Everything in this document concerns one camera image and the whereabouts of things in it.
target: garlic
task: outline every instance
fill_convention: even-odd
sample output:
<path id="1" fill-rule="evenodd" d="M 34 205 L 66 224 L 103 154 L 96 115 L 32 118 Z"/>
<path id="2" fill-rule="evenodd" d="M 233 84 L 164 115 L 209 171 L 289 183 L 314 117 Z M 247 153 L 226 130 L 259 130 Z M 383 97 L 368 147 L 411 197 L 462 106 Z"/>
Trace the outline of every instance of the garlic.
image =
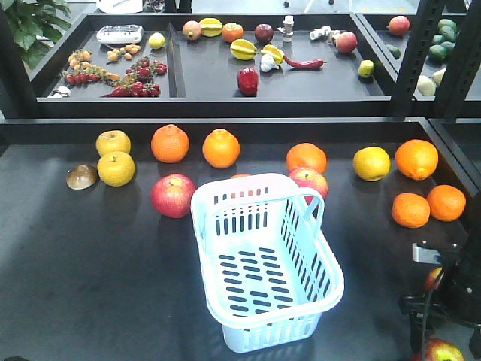
<path id="1" fill-rule="evenodd" d="M 279 65 L 276 64 L 271 54 L 264 54 L 261 58 L 261 71 L 267 73 L 272 69 L 278 69 Z"/>

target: red bell pepper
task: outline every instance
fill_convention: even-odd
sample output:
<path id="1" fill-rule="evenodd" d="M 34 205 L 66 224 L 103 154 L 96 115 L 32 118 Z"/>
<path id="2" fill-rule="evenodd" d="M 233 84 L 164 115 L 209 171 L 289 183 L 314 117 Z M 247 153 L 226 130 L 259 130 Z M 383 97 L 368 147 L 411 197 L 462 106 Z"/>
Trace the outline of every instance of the red bell pepper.
<path id="1" fill-rule="evenodd" d="M 251 66 L 241 69 L 237 73 L 237 86 L 245 96 L 254 96 L 259 86 L 259 74 Z"/>

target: mushroom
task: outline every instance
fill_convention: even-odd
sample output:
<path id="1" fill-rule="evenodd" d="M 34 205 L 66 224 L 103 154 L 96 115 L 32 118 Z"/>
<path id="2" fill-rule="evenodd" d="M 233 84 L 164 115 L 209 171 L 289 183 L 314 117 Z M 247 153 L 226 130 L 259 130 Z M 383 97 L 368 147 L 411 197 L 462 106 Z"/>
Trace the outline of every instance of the mushroom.
<path id="1" fill-rule="evenodd" d="M 66 180 L 69 188 L 84 190 L 98 180 L 97 169 L 88 164 L 77 165 L 68 171 Z"/>

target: black cable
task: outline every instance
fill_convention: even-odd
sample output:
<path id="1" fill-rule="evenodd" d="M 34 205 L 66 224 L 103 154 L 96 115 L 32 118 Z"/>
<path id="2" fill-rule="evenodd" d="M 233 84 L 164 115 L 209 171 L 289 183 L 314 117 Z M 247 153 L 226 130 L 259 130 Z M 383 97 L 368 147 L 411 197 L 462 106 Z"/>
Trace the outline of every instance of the black cable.
<path id="1" fill-rule="evenodd" d="M 431 306 L 431 297 L 433 296 L 434 290 L 437 288 L 437 283 L 443 277 L 443 275 L 444 270 L 441 268 L 439 274 L 434 279 L 433 284 L 429 287 L 428 295 L 426 296 L 421 323 L 421 361 L 425 361 L 426 357 L 426 323 L 428 322 L 428 312 L 429 307 Z"/>

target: red apple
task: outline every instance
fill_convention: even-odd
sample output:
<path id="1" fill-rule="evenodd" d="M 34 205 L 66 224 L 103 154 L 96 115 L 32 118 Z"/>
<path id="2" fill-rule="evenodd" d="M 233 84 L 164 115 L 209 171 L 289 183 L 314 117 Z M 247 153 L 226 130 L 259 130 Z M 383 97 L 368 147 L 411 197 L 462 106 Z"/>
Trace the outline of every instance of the red apple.
<path id="1" fill-rule="evenodd" d="M 428 276 L 426 277 L 426 281 L 424 282 L 424 291 L 429 291 L 431 289 L 431 286 L 436 281 L 436 277 L 439 275 L 439 272 L 441 272 L 441 269 L 442 269 L 441 267 L 438 267 L 431 270 L 428 273 Z M 441 276 L 440 279 L 437 280 L 436 286 L 434 286 L 435 290 L 439 287 L 439 284 L 442 279 L 443 279 L 443 276 Z"/>
<path id="2" fill-rule="evenodd" d="M 274 37 L 274 30 L 269 24 L 258 24 L 254 29 L 254 36 L 260 44 L 266 45 Z"/>
<path id="3" fill-rule="evenodd" d="M 308 167 L 296 168 L 288 174 L 288 177 L 300 187 L 315 189 L 324 199 L 328 195 L 328 181 L 316 169 Z M 307 203 L 311 203 L 312 200 L 312 196 L 306 197 Z"/>
<path id="4" fill-rule="evenodd" d="M 389 21 L 388 30 L 393 35 L 401 36 L 407 33 L 409 27 L 409 19 L 407 19 L 404 15 L 399 15 L 398 17 L 393 17 L 391 21 Z"/>
<path id="5" fill-rule="evenodd" d="M 201 24 L 195 20 L 189 20 L 187 23 L 183 24 L 182 33 L 189 40 L 197 40 L 202 35 Z"/>
<path id="6" fill-rule="evenodd" d="M 358 39 L 353 32 L 343 32 L 336 39 L 336 48 L 343 54 L 352 53 L 358 46 Z"/>
<path id="7" fill-rule="evenodd" d="M 152 204 L 160 214 L 182 218 L 190 212 L 190 201 L 195 192 L 194 182 L 183 174 L 163 177 L 152 188 Z"/>
<path id="8" fill-rule="evenodd" d="M 412 361 L 421 361 L 421 353 L 415 353 Z M 462 352 L 448 341 L 430 337 L 426 341 L 425 361 L 464 361 Z"/>

